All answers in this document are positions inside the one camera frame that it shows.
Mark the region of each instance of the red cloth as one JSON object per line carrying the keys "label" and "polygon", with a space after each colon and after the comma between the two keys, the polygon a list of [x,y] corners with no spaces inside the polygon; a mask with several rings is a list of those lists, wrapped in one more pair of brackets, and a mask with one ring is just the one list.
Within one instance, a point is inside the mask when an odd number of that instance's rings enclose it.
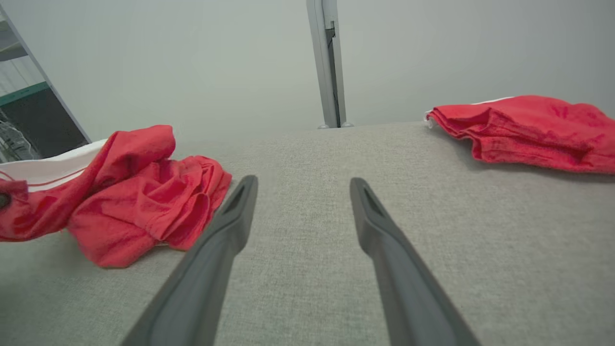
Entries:
{"label": "red cloth", "polygon": [[161,242],[188,250],[211,221],[231,182],[215,160],[169,160],[170,126],[118,131],[73,180],[28,193],[0,179],[12,196],[0,211],[0,241],[26,241],[64,227],[101,267],[126,267]]}
{"label": "red cloth", "polygon": [[615,174],[615,121],[592,105],[519,96],[436,107],[427,117],[457,139],[470,138],[477,160]]}

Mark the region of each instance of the white trim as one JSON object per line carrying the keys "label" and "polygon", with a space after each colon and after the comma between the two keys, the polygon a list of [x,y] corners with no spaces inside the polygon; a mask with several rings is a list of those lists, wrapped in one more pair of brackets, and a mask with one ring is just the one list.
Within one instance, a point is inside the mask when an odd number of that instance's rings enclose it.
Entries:
{"label": "white trim", "polygon": [[78,177],[106,141],[99,140],[52,158],[0,164],[0,179],[26,180],[29,192],[49,190]]}
{"label": "white trim", "polygon": [[512,99],[513,97],[516,96],[508,96],[508,97],[503,97],[501,99],[495,99],[495,100],[489,100],[489,101],[483,101],[483,102],[477,102],[477,103],[470,103],[471,105],[481,105],[483,103],[490,103],[490,102],[497,102],[497,101],[501,101],[501,100],[505,100],[505,99]]}

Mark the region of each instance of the gray fabric surface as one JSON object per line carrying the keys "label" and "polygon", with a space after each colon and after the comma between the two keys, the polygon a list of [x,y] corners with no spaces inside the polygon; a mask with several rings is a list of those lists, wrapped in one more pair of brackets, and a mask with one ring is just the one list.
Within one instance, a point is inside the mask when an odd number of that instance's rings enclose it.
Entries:
{"label": "gray fabric surface", "polygon": [[[363,177],[484,345],[615,339],[615,178],[473,161],[422,123],[180,143],[259,177],[217,345],[386,345],[348,193]],[[0,244],[1,345],[116,345],[182,253],[103,270],[69,234]]]}

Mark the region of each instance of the green shelf edge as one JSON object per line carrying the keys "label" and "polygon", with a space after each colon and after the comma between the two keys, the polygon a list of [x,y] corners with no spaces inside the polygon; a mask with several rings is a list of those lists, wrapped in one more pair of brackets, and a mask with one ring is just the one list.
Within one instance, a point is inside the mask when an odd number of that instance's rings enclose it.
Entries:
{"label": "green shelf edge", "polygon": [[39,91],[43,91],[45,89],[49,89],[49,84],[47,84],[47,82],[42,82],[39,84],[35,84],[33,86],[29,86],[23,89],[20,89],[18,91],[15,92],[11,92],[10,94],[7,94],[5,96],[0,97],[0,107],[6,105],[7,103],[11,103],[13,101],[17,101],[19,99],[22,99],[26,96],[30,96],[32,94],[35,94]]}

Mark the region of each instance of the gray wall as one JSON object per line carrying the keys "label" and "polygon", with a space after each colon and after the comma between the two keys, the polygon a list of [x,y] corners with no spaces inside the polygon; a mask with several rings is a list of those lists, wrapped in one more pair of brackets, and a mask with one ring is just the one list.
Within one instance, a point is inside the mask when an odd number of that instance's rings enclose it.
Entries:
{"label": "gray wall", "polygon": [[347,119],[539,94],[615,118],[613,0],[338,0]]}
{"label": "gray wall", "polygon": [[0,0],[90,139],[235,141],[323,122],[304,1]]}

